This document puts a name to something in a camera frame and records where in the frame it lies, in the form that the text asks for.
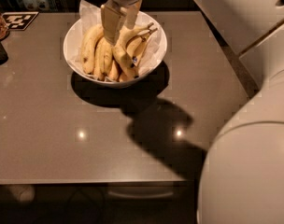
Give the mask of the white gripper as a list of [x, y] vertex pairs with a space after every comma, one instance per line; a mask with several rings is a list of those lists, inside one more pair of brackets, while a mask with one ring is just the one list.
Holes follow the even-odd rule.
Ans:
[[101, 20], [105, 39], [115, 45], [125, 23], [128, 29], [135, 27], [143, 0], [107, 0], [101, 5]]

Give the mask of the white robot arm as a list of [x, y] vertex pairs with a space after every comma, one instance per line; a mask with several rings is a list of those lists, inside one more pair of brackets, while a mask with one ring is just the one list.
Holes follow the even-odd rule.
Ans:
[[258, 93], [206, 154], [197, 224], [284, 224], [284, 0], [193, 0]]

